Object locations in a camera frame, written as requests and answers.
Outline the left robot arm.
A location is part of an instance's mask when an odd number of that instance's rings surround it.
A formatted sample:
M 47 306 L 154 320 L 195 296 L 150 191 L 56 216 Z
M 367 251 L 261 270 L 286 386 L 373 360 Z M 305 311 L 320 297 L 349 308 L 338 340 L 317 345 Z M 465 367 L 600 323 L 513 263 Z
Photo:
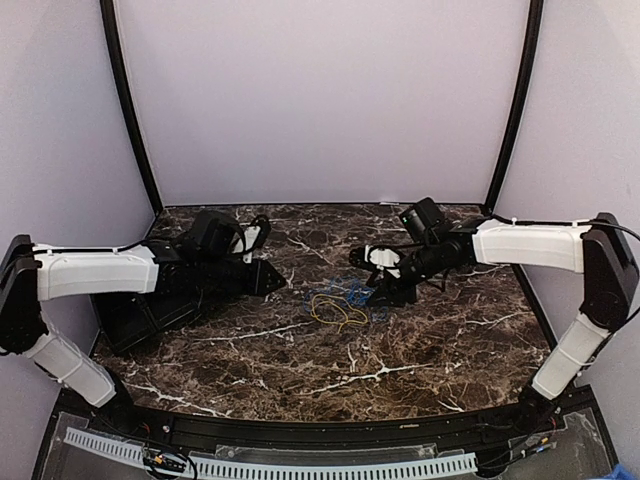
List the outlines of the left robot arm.
M 96 295 L 132 297 L 124 319 L 169 324 L 187 303 L 209 298 L 264 297 L 286 280 L 254 253 L 271 225 L 264 215 L 243 227 L 218 211 L 201 211 L 170 240 L 143 239 L 122 247 L 54 247 L 26 234 L 14 237 L 1 262 L 1 353 L 31 359 L 101 412 L 120 436 L 141 427 L 140 412 L 118 376 L 87 356 L 42 312 L 45 301 Z

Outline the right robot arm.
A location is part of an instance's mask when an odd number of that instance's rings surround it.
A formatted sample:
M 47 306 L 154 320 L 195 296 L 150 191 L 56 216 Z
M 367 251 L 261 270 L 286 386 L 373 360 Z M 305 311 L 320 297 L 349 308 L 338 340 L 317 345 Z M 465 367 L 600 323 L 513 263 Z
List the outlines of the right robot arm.
M 522 389 L 510 424 L 521 434 L 545 422 L 574 378 L 622 327 L 638 316 L 632 303 L 639 265 L 626 240 L 631 230 L 602 212 L 593 219 L 539 221 L 498 215 L 450 220 L 425 198 L 400 213 L 411 241 L 350 251 L 352 266 L 370 272 L 370 306 L 405 306 L 417 286 L 459 267 L 517 264 L 566 270 L 583 277 L 576 318 Z

